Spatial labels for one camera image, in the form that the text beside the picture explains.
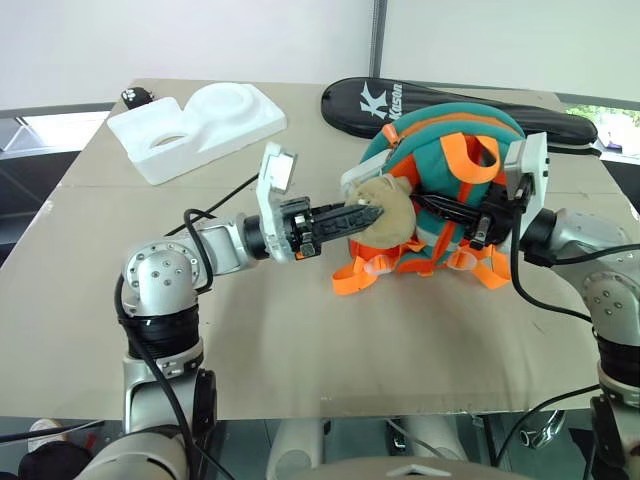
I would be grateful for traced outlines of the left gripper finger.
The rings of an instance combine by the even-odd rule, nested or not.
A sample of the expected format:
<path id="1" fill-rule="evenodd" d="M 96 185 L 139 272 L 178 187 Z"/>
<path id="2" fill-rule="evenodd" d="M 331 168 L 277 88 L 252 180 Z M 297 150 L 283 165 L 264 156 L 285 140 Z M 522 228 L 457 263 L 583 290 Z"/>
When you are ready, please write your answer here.
<path id="1" fill-rule="evenodd" d="M 334 203 L 312 209 L 313 222 L 319 225 L 369 226 L 383 213 L 380 206 L 359 203 Z"/>
<path id="2" fill-rule="evenodd" d="M 321 245 L 339 238 L 349 237 L 360 233 L 375 221 L 349 222 L 347 219 L 329 219 L 315 222 L 313 225 L 313 243 Z"/>

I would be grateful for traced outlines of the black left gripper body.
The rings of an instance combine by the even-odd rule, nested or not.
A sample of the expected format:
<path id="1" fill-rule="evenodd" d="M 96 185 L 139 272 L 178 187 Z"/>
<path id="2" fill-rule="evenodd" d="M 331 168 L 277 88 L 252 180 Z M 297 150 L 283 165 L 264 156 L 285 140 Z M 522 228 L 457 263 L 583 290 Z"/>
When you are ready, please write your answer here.
<path id="1" fill-rule="evenodd" d="M 309 197 L 298 197 L 281 204 L 285 236 L 295 260 L 319 256 L 321 244 L 313 234 L 313 214 Z"/>

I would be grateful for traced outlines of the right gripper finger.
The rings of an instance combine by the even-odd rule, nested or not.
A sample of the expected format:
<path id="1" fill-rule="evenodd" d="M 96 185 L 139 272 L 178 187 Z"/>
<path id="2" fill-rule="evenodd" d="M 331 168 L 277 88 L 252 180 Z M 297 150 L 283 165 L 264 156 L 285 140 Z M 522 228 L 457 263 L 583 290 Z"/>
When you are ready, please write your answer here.
<path id="1" fill-rule="evenodd" d="M 437 202 L 432 200 L 414 200 L 413 203 L 421 210 L 442 219 L 463 225 L 465 228 L 475 226 L 482 213 L 474 208 L 468 207 L 457 202 Z"/>
<path id="2" fill-rule="evenodd" d="M 410 199 L 421 209 L 441 219 L 481 219 L 487 212 L 439 194 L 411 194 Z"/>

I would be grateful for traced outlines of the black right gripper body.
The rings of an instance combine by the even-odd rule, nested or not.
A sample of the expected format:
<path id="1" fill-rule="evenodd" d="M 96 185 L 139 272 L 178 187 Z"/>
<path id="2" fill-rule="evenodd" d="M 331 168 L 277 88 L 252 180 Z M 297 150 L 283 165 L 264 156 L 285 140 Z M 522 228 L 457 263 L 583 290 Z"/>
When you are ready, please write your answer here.
<path id="1" fill-rule="evenodd" d="M 469 245 L 481 250 L 501 244 L 512 231 L 517 213 L 525 211 L 525 194 L 519 190 L 509 198 L 507 188 L 492 184 L 480 204 L 472 207 L 474 220 L 468 228 Z"/>

